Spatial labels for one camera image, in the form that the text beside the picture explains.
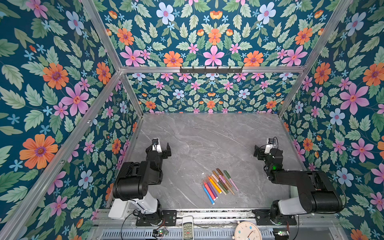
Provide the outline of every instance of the floral wallpaper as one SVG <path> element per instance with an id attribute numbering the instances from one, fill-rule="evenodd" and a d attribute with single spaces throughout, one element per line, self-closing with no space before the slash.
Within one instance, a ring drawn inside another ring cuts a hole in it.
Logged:
<path id="1" fill-rule="evenodd" d="M 305 166 L 346 202 L 338 219 L 353 240 L 384 236 L 383 10 L 353 1 L 283 117 Z"/>
<path id="2" fill-rule="evenodd" d="M 114 68 L 77 0 L 0 3 L 0 228 Z M 129 148 L 136 113 L 115 87 L 19 239 L 86 239 Z"/>
<path id="3" fill-rule="evenodd" d="M 126 66 L 303 65 L 338 1 L 96 1 Z M 322 56 L 328 56 L 324 49 Z"/>

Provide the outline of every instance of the wall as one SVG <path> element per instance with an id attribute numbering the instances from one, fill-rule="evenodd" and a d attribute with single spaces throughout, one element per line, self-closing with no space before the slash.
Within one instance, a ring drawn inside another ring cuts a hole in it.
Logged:
<path id="1" fill-rule="evenodd" d="M 383 1 L 353 2 L 284 115 L 308 170 L 345 190 L 338 218 L 354 240 L 384 232 L 383 10 Z"/>
<path id="2" fill-rule="evenodd" d="M 41 11 L 32 11 L 31 3 Z M 0 37 L 0 136 L 4 142 L 0 147 L 2 228 L 114 69 L 77 0 L 2 1 L 0 28 L 3 33 Z M 104 79 L 100 76 L 103 70 L 106 71 Z M 81 89 L 79 84 L 84 82 L 88 85 Z M 92 213 L 108 198 L 113 171 L 119 167 L 118 160 L 129 147 L 127 140 L 135 128 L 136 114 L 121 88 L 121 84 L 116 86 L 100 110 L 79 143 L 77 153 L 65 164 L 55 185 L 23 228 L 21 239 L 86 238 Z M 78 108 L 73 107 L 73 90 L 82 92 Z M 120 107 L 125 105 L 123 101 L 127 104 L 126 112 Z M 115 141 L 120 141 L 119 151 L 113 149 Z M 86 154 L 86 145 L 90 145 L 93 152 Z M 35 150 L 41 156 L 36 157 Z M 88 186 L 84 188 L 81 179 L 87 173 L 93 179 L 88 178 Z M 60 198 L 62 211 L 54 212 Z"/>

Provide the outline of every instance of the round clock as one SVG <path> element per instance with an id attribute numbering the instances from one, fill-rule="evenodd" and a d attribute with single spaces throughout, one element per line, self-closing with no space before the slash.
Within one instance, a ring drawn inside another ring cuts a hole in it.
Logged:
<path id="1" fill-rule="evenodd" d="M 235 235 L 232 239 L 235 240 L 262 240 L 262 234 L 255 224 L 251 222 L 237 222 Z"/>

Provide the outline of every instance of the white remote control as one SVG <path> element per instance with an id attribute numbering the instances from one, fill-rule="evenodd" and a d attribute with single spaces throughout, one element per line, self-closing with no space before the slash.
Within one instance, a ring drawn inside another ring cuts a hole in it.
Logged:
<path id="1" fill-rule="evenodd" d="M 194 240 L 193 217 L 183 217 L 183 240 Z"/>

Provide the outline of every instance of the blue marker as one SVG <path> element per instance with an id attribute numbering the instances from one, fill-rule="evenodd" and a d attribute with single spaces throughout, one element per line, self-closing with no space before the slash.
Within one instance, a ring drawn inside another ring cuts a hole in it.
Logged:
<path id="1" fill-rule="evenodd" d="M 204 187 L 204 185 L 202 185 L 202 187 L 203 187 L 205 193 L 207 194 L 209 200 L 211 201 L 211 203 L 212 203 L 213 205 L 215 205 L 215 202 L 214 202 L 214 200 L 212 199 L 212 197 L 209 195 L 208 190 Z"/>

